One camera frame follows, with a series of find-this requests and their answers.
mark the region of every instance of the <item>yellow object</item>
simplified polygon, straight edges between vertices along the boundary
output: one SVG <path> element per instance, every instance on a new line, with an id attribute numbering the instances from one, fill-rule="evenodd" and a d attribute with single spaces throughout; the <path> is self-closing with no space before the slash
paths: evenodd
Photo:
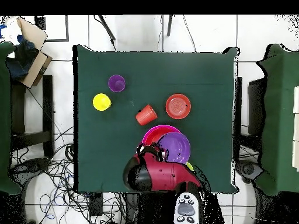
<path id="1" fill-rule="evenodd" d="M 111 106 L 111 100 L 105 94 L 99 93 L 93 98 L 92 104 L 95 109 L 105 111 Z"/>
<path id="2" fill-rule="evenodd" d="M 193 166 L 189 162 L 186 162 L 186 165 L 191 171 L 194 171 Z"/>

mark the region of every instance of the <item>orange cup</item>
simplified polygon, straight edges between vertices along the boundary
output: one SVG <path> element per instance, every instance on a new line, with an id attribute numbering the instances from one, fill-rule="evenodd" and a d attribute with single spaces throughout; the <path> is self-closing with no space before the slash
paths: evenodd
<path id="1" fill-rule="evenodd" d="M 158 116 L 150 105 L 144 107 L 142 111 L 136 115 L 136 120 L 140 125 L 145 125 L 156 118 L 158 118 Z"/>

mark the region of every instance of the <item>yellow cup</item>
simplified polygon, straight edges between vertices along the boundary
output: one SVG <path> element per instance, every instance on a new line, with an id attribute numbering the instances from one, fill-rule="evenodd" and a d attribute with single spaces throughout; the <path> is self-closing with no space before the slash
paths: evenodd
<path id="1" fill-rule="evenodd" d="M 111 100 L 105 94 L 99 93 L 93 98 L 92 104 L 95 109 L 105 111 L 111 106 Z"/>

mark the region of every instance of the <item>tiled floor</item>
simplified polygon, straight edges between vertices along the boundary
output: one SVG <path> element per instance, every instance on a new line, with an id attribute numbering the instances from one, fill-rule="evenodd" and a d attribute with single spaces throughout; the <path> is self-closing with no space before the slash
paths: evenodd
<path id="1" fill-rule="evenodd" d="M 25 16 L 33 21 L 32 16 Z M 106 16 L 106 22 L 116 37 L 117 51 L 162 51 L 161 15 L 123 15 Z M 274 15 L 186 15 L 189 30 L 193 36 L 197 52 L 221 53 L 227 47 L 239 47 L 241 53 L 238 61 L 238 75 L 243 77 L 242 87 L 242 132 L 246 133 L 248 126 L 248 98 L 247 86 L 254 79 L 263 77 L 262 70 L 255 64 L 263 58 L 267 45 L 283 43 L 291 50 L 299 49 L 298 24 L 296 28 L 292 16 Z M 49 39 L 63 39 L 66 30 L 61 17 L 46 16 L 49 26 Z M 185 27 L 182 15 L 173 17 L 171 36 L 167 37 L 168 15 L 164 18 L 164 51 L 165 52 L 192 52 L 193 46 Z M 53 76 L 54 84 L 54 121 L 55 136 L 65 132 L 73 126 L 73 74 L 72 74 L 72 45 L 85 45 L 96 51 L 113 51 L 114 48 L 106 30 L 93 16 L 69 16 L 68 17 L 68 42 L 48 42 L 42 51 L 53 57 L 53 61 L 46 70 L 46 75 Z M 41 83 L 31 89 L 36 99 L 42 103 Z M 41 130 L 41 109 L 29 92 L 26 93 L 26 131 Z M 55 147 L 63 143 L 73 142 L 73 129 L 71 128 L 55 142 Z M 25 159 L 43 157 L 42 146 L 30 147 L 30 152 Z M 64 153 L 56 155 L 56 159 L 63 159 Z M 222 214 L 226 224 L 253 224 L 255 217 L 255 195 L 251 184 L 245 184 L 236 174 L 235 184 L 239 192 L 235 195 L 218 194 Z M 27 189 L 26 210 L 31 219 L 40 221 L 44 218 L 43 211 L 48 204 L 48 198 L 43 197 L 44 204 L 40 208 L 40 198 L 43 194 L 49 194 L 54 186 L 50 178 L 42 174 L 34 178 Z M 111 193 L 105 194 L 105 198 L 114 197 Z M 43 224 L 89 224 L 82 216 L 88 215 L 88 211 L 77 212 L 74 209 L 66 210 L 67 205 L 59 206 L 57 202 L 48 212 Z M 105 203 L 109 208 L 111 200 Z M 101 218 L 92 217 L 92 222 L 99 224 Z M 116 214 L 115 221 L 120 220 L 120 214 Z"/>

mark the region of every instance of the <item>white controller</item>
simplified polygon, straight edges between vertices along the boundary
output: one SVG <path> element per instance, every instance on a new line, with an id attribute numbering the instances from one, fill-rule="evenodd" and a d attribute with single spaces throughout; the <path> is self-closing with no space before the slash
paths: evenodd
<path id="1" fill-rule="evenodd" d="M 183 192 L 176 200 L 174 224 L 199 224 L 199 202 L 189 192 Z"/>

